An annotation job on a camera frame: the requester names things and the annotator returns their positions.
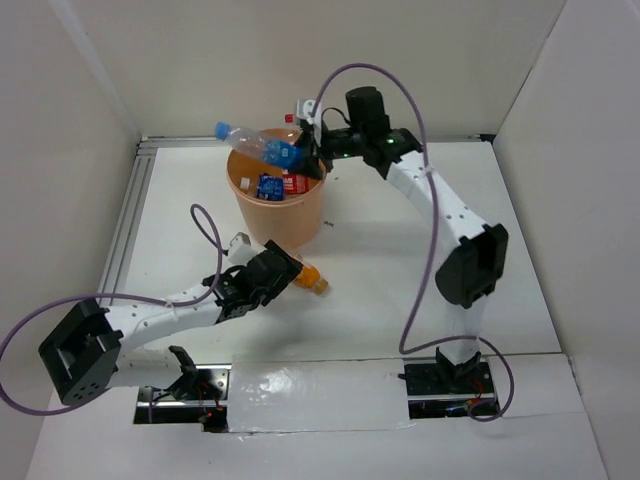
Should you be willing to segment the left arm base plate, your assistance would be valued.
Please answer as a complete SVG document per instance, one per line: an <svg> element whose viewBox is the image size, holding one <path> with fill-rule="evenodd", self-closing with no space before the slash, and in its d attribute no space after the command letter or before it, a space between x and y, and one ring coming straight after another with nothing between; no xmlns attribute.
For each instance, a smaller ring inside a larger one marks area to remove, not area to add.
<svg viewBox="0 0 640 480"><path fill-rule="evenodd" d="M140 387L133 424L198 425L203 432L228 432L230 364L197 365L195 384L185 393Z"/></svg>

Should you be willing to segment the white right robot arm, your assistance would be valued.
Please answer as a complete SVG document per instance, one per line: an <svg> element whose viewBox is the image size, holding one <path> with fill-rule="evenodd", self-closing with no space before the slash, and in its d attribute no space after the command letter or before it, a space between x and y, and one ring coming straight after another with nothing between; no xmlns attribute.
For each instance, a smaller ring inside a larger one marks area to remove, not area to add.
<svg viewBox="0 0 640 480"><path fill-rule="evenodd" d="M426 159L427 149L406 128L394 128L381 92L346 93L345 127L329 129L320 101L297 102L301 172L332 169L339 158L360 157L401 192L432 227L425 279L446 303L447 338L434 342L434 381L448 392L473 385L480 372L480 331L486 303L504 272L509 235L474 213Z"/></svg>

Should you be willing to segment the orange juice bottle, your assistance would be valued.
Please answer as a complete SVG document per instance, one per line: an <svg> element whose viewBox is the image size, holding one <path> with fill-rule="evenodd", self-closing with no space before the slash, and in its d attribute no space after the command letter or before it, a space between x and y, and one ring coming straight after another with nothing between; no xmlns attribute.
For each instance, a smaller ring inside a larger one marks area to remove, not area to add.
<svg viewBox="0 0 640 480"><path fill-rule="evenodd" d="M295 254L293 258L302 265L301 272L294 279L294 284L300 288L310 290L316 295L324 295L328 291L329 283L320 274L319 270L299 254Z"/></svg>

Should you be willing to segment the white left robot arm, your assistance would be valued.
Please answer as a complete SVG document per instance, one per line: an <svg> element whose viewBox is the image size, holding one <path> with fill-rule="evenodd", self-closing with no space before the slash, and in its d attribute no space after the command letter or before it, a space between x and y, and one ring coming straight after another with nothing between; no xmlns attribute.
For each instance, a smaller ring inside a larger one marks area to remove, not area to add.
<svg viewBox="0 0 640 480"><path fill-rule="evenodd" d="M76 407L121 386L152 386L176 399L196 390L196 367L178 346L147 349L173 334L243 317L267 306L301 273L302 264L275 242L221 275L161 305L102 307L76 303L45 338L38 353L61 403Z"/></svg>

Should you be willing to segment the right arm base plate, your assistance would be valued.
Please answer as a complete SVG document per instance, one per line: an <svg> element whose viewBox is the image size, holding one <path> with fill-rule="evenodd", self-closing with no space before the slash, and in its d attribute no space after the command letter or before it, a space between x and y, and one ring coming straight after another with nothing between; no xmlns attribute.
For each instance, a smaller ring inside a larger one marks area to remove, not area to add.
<svg viewBox="0 0 640 480"><path fill-rule="evenodd" d="M480 418L492 417L500 411L486 361L480 361L461 378L450 380L435 359L412 360L404 363L398 377L405 382L412 420L466 417L470 407Z"/></svg>

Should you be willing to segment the red label water bottle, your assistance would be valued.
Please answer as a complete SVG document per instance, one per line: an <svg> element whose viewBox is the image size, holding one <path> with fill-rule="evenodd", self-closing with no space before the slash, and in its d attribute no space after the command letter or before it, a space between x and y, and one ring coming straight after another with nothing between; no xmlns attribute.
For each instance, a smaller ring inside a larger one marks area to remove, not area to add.
<svg viewBox="0 0 640 480"><path fill-rule="evenodd" d="M286 141L293 145L300 134L300 127L296 124L293 113L287 113L284 116L284 126L289 129L286 135ZM301 174L282 169L282 178L286 197L305 194L310 190L309 180Z"/></svg>

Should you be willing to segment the white cap blue label bottle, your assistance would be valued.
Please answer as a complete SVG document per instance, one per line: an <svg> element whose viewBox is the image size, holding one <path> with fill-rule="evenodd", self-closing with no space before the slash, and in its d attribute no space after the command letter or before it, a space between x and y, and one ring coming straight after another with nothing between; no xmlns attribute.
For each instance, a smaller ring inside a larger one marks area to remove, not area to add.
<svg viewBox="0 0 640 480"><path fill-rule="evenodd" d="M267 173L256 177L242 177L239 188L247 195L259 200L280 202L285 199L283 179Z"/></svg>

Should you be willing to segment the blue cap water bottle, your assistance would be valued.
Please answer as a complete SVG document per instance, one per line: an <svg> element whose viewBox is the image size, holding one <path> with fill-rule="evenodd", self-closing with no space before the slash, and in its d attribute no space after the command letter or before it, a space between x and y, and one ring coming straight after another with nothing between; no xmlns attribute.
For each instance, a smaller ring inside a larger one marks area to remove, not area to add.
<svg viewBox="0 0 640 480"><path fill-rule="evenodd" d="M284 170L295 170L303 159L300 148L250 128L218 122L215 137L243 155Z"/></svg>

